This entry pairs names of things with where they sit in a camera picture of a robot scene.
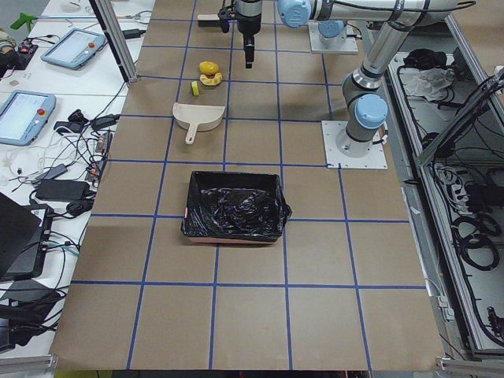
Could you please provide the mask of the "round glazed bread roll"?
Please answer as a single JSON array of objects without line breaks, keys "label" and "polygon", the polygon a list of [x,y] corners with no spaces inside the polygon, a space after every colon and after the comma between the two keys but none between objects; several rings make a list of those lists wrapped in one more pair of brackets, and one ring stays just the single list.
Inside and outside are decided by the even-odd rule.
[{"label": "round glazed bread roll", "polygon": [[205,76],[215,76],[220,71],[219,65],[212,61],[202,61],[198,68],[200,73]]}]

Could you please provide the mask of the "golden croissant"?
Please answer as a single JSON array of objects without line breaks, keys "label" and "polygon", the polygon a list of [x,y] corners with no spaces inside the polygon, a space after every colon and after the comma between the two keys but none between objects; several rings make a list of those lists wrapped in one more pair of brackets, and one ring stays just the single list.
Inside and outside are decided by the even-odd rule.
[{"label": "golden croissant", "polygon": [[199,77],[199,80],[206,87],[216,87],[222,82],[223,76],[220,72],[217,72],[214,75],[210,76],[202,73]]}]

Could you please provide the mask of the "yellow green sponge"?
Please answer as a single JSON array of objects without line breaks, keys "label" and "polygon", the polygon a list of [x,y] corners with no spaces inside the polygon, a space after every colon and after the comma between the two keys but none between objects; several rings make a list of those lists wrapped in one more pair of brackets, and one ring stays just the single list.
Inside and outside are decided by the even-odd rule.
[{"label": "yellow green sponge", "polygon": [[192,94],[196,97],[198,97],[200,95],[199,86],[198,86],[197,81],[191,82],[191,91],[192,91]]}]

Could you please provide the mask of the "beige plastic dustpan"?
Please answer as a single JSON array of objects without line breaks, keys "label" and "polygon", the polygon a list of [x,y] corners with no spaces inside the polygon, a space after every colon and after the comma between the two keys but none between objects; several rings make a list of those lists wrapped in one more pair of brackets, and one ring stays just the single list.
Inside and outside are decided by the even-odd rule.
[{"label": "beige plastic dustpan", "polygon": [[187,131],[185,143],[192,145],[197,132],[207,132],[216,128],[222,121],[224,106],[202,106],[175,102],[172,114],[176,123]]}]

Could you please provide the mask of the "beige hand brush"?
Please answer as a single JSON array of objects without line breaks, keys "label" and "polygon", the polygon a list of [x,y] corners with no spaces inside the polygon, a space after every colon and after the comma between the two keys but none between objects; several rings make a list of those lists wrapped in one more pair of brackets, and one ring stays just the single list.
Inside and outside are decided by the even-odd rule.
[{"label": "beige hand brush", "polygon": [[197,15],[197,23],[201,28],[219,28],[220,19],[216,14],[199,14]]}]

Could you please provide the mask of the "pink bin with black bag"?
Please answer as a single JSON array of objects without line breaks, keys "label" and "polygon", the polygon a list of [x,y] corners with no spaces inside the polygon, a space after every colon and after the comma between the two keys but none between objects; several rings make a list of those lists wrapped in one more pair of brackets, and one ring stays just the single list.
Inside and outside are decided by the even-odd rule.
[{"label": "pink bin with black bag", "polygon": [[193,171],[180,230],[194,243],[272,244],[291,215],[276,174]]}]

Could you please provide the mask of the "upper blue teach pendant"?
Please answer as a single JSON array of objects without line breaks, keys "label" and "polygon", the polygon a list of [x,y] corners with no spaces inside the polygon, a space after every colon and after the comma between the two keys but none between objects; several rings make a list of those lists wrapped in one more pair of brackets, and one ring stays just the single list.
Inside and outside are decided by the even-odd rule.
[{"label": "upper blue teach pendant", "polygon": [[77,70],[86,65],[105,44],[104,35],[73,28],[43,53],[41,60],[51,65]]}]

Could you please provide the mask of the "blue teach pendant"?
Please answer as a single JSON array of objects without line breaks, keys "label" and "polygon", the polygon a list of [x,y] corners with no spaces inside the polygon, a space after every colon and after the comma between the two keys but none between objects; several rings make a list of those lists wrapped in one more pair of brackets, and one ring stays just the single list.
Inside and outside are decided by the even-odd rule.
[{"label": "blue teach pendant", "polygon": [[1,107],[1,144],[27,146],[56,106],[53,94],[15,90]]},{"label": "blue teach pendant", "polygon": [[104,35],[73,28],[43,53],[41,60],[51,65],[77,70],[86,65],[105,44]]}]

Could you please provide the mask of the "crumpled white cloth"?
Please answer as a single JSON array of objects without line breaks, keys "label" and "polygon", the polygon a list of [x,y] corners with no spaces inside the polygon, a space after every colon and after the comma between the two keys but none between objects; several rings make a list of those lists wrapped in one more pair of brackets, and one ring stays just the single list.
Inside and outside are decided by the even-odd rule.
[{"label": "crumpled white cloth", "polygon": [[414,74],[404,86],[409,96],[422,97],[429,102],[443,100],[447,88],[454,82],[455,74],[448,69],[429,69]]}]

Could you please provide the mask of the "lower blue teach pendant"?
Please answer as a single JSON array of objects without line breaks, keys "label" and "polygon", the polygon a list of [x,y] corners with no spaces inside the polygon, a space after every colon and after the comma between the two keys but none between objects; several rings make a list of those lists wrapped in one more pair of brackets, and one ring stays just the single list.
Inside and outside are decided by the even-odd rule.
[{"label": "lower blue teach pendant", "polygon": [[1,107],[1,144],[27,146],[56,106],[53,94],[15,90]]}]

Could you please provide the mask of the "black power adapter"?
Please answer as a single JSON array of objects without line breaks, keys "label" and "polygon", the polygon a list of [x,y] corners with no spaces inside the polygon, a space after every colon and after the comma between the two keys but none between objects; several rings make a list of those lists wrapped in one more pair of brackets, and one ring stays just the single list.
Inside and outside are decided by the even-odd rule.
[{"label": "black power adapter", "polygon": [[35,197],[44,201],[71,202],[83,199],[89,189],[89,184],[82,181],[42,180]]}]

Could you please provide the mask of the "black laptop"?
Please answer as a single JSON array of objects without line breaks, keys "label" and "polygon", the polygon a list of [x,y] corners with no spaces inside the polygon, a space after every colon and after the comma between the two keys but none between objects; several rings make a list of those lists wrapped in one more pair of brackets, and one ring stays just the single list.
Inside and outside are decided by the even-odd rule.
[{"label": "black laptop", "polygon": [[1,195],[1,281],[28,280],[43,272],[54,210],[22,206]]}]

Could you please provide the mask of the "aluminium frame post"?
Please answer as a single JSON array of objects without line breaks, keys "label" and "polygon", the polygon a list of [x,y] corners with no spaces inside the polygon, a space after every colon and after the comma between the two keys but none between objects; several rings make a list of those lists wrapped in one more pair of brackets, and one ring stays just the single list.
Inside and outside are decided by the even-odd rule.
[{"label": "aluminium frame post", "polygon": [[138,71],[110,1],[90,0],[89,3],[108,41],[123,81],[136,82]]}]

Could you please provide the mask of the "green handled grabber tool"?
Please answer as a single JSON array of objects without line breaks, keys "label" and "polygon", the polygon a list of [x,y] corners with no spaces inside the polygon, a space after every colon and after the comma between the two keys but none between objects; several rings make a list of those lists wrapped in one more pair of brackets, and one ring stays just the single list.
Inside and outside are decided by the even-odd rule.
[{"label": "green handled grabber tool", "polygon": [[35,20],[96,20],[97,17],[94,15],[29,15],[26,13],[20,13],[17,20],[15,20],[10,27],[14,30],[26,26],[29,31],[32,29],[32,24]]}]

